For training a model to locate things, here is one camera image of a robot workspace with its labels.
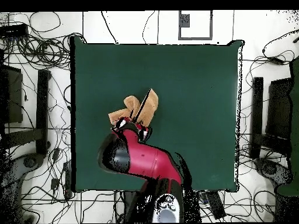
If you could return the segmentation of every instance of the tan cloth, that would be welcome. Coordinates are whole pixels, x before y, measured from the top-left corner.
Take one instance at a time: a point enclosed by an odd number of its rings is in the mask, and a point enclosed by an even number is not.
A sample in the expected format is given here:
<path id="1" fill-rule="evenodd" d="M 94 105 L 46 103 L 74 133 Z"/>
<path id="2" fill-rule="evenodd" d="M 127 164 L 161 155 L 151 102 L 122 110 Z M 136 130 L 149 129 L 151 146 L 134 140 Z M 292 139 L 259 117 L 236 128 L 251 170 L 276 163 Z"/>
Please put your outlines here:
<path id="1" fill-rule="evenodd" d="M 147 96 L 148 97 L 145 97 L 141 104 L 139 103 L 139 100 L 135 96 L 126 97 L 124 99 L 124 104 L 126 105 L 127 108 L 108 114 L 111 124 L 114 125 L 116 120 L 120 117 L 131 116 L 131 118 L 133 119 L 139 112 L 143 102 L 145 102 L 144 107 L 140 111 L 139 117 L 137 119 L 137 123 L 142 124 L 145 127 L 148 127 L 151 123 L 155 111 L 158 108 L 158 96 L 153 91 L 153 89 L 149 90 Z"/>

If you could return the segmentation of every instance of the green table surface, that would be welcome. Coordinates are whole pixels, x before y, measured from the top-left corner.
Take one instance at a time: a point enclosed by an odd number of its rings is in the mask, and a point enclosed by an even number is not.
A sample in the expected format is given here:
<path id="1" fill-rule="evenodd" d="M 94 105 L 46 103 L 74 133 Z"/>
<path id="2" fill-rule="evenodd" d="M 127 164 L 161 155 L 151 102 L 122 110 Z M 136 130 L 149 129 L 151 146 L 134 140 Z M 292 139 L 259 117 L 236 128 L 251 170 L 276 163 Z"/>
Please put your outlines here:
<path id="1" fill-rule="evenodd" d="M 74 39 L 75 188 L 139 190 L 144 180 L 103 171 L 98 149 L 110 132 L 108 113 L 123 100 L 159 97 L 149 145 L 186 161 L 194 190 L 236 190 L 235 126 L 238 52 L 230 45 L 84 44 Z"/>

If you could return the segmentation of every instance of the power adapter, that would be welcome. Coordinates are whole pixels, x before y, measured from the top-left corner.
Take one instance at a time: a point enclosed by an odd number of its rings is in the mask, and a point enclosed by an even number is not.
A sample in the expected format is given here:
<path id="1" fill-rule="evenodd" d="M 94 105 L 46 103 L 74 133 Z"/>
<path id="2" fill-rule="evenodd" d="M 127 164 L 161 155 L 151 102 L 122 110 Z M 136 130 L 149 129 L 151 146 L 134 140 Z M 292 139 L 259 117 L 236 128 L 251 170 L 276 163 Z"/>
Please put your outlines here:
<path id="1" fill-rule="evenodd" d="M 60 154 L 60 149 L 55 149 L 54 150 L 54 153 L 52 155 L 52 160 L 53 160 L 53 163 L 56 163 L 58 157 L 59 157 L 59 154 Z"/>
<path id="2" fill-rule="evenodd" d="M 270 57 L 269 62 L 271 62 L 272 64 L 276 64 L 276 65 L 284 65 L 283 60 L 276 58 L 276 57 Z"/>
<path id="3" fill-rule="evenodd" d="M 58 178 L 52 178 L 51 180 L 51 190 L 53 190 L 53 194 L 58 190 L 59 188 L 59 179 Z"/>

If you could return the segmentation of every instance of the cable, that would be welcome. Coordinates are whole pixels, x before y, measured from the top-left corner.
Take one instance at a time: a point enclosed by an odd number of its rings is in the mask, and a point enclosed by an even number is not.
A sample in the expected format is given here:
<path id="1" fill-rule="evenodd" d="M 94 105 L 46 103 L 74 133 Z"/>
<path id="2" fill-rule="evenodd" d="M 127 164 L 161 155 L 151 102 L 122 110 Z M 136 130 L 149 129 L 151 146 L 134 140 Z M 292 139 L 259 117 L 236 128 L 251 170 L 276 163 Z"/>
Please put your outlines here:
<path id="1" fill-rule="evenodd" d="M 83 210 L 83 213 L 82 213 L 82 223 L 84 221 L 84 213 L 85 213 L 85 211 L 87 211 L 88 209 L 90 209 L 95 204 L 95 202 L 96 202 L 96 200 L 97 200 L 97 198 L 99 196 L 103 196 L 103 195 L 105 195 L 105 196 L 111 196 L 111 195 L 113 195 L 113 193 L 111 193 L 111 194 L 105 194 L 105 193 L 98 194 L 96 196 L 95 200 L 93 201 L 93 203 L 90 206 L 88 206 L 86 209 Z"/>
<path id="2" fill-rule="evenodd" d="M 32 18 L 32 16 L 35 15 L 36 13 L 38 13 L 38 12 L 33 13 L 33 14 L 30 15 L 30 17 L 29 17 L 29 24 L 30 24 L 31 26 L 32 26 L 31 18 Z M 46 31 L 37 31 L 37 30 L 35 30 L 36 32 L 38 32 L 38 33 L 46 33 L 46 32 L 52 31 L 52 30 L 54 30 L 54 29 L 56 29 L 56 28 L 58 28 L 58 27 L 61 26 L 61 20 L 60 20 L 59 16 L 58 16 L 55 12 L 52 12 L 52 13 L 54 13 L 54 14 L 58 17 L 58 20 L 59 20 L 59 24 L 58 24 L 58 26 L 53 27 L 52 29 L 49 29 L 49 30 L 46 30 Z"/>
<path id="3" fill-rule="evenodd" d="M 156 12 L 156 11 L 154 10 L 153 13 L 148 17 L 147 22 L 148 22 L 148 20 L 150 19 L 150 17 L 151 17 L 155 12 Z M 147 22 L 145 23 L 144 28 L 143 28 L 143 32 L 142 32 L 142 38 L 143 38 L 143 41 L 144 41 L 145 44 L 147 44 L 147 43 L 146 43 L 145 40 L 144 40 L 143 34 L 144 34 L 145 27 L 147 26 Z"/>
<path id="4" fill-rule="evenodd" d="M 275 196 L 272 192 L 267 191 L 267 190 L 258 191 L 258 192 L 253 196 L 253 207 L 254 207 L 254 209 L 255 209 L 255 213 L 256 213 L 256 215 L 258 216 L 258 218 L 259 218 L 262 222 L 264 222 L 264 220 L 263 220 L 263 219 L 259 216 L 259 214 L 258 214 L 258 209 L 256 208 L 256 201 L 255 201 L 256 196 L 257 196 L 258 194 L 260 194 L 260 193 L 269 193 L 269 194 L 271 194 L 272 196 L 274 196 L 275 198 L 276 198 L 276 196 Z"/>
<path id="5" fill-rule="evenodd" d="M 105 24 L 106 24 L 106 27 L 107 27 L 109 33 L 111 34 L 112 38 L 114 39 L 115 44 L 118 44 L 118 42 L 116 41 L 115 37 L 113 36 L 113 34 L 111 33 L 111 31 L 110 31 L 110 29 L 109 29 L 109 26 L 108 26 L 108 24 L 107 24 L 107 21 L 106 21 L 106 18 L 105 18 L 105 16 L 104 16 L 104 14 L 103 14 L 103 11 L 101 11 L 100 13 L 101 13 L 102 16 L 103 16 L 103 19 L 104 19 L 104 22 L 105 22 Z"/>
<path id="6" fill-rule="evenodd" d="M 282 35 L 282 36 L 280 36 L 280 37 L 278 37 L 278 38 L 275 38 L 274 40 L 271 40 L 270 42 L 268 42 L 265 46 L 264 46 L 264 48 L 263 48 L 263 50 L 262 50 L 262 52 L 263 52 L 263 55 L 266 57 L 266 58 L 268 58 L 269 60 L 270 59 L 272 59 L 272 58 L 274 58 L 274 57 L 267 57 L 266 55 L 265 55 L 265 50 L 266 50 L 266 47 L 270 44 L 270 43 L 272 43 L 272 42 L 274 42 L 274 41 L 276 41 L 276 40 L 279 40 L 279 39 L 281 39 L 281 38 L 283 38 L 283 37 L 286 37 L 286 35 L 288 35 L 288 34 L 291 34 L 291 33 L 298 33 L 299 32 L 299 29 L 296 29 L 296 30 L 294 30 L 294 31 L 290 31 L 290 32 L 288 32 L 288 33 L 285 33 L 284 35 Z"/>
<path id="7" fill-rule="evenodd" d="M 69 102 L 66 98 L 65 98 L 65 91 L 67 91 L 67 89 L 70 87 L 71 85 L 68 85 L 64 91 L 63 91 L 63 99 L 68 103 L 68 104 L 71 104 L 71 102 Z"/>

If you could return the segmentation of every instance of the tangled wires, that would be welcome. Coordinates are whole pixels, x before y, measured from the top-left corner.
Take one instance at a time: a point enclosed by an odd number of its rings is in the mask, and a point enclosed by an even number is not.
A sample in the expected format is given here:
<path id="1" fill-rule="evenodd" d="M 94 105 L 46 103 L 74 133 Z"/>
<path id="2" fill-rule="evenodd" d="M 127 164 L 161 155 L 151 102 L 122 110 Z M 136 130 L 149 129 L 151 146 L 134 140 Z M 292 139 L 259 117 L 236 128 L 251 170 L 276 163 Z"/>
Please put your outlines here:
<path id="1" fill-rule="evenodd" d="M 8 53 L 8 56 L 4 59 L 7 60 L 10 54 L 14 54 L 15 51 L 19 51 L 27 62 L 23 62 L 21 64 L 30 64 L 46 67 L 46 68 L 61 68 L 61 69 L 69 69 L 69 41 L 73 36 L 77 36 L 82 39 L 84 43 L 86 43 L 85 38 L 80 33 L 71 33 L 66 36 L 60 36 L 55 38 L 43 38 L 40 33 L 46 33 L 57 29 L 61 25 L 61 21 L 59 16 L 53 12 L 59 20 L 58 26 L 45 31 L 37 31 L 32 26 L 32 16 L 37 12 L 33 13 L 30 17 L 26 14 L 16 13 L 13 15 L 25 15 L 27 16 L 29 24 L 27 24 L 31 28 L 31 32 L 27 37 L 22 38 L 6 38 L 2 40 L 2 45 L 4 46 L 4 51 Z M 14 20 L 5 20 L 2 22 L 4 25 L 9 24 L 22 24 L 23 22 L 16 22 Z"/>

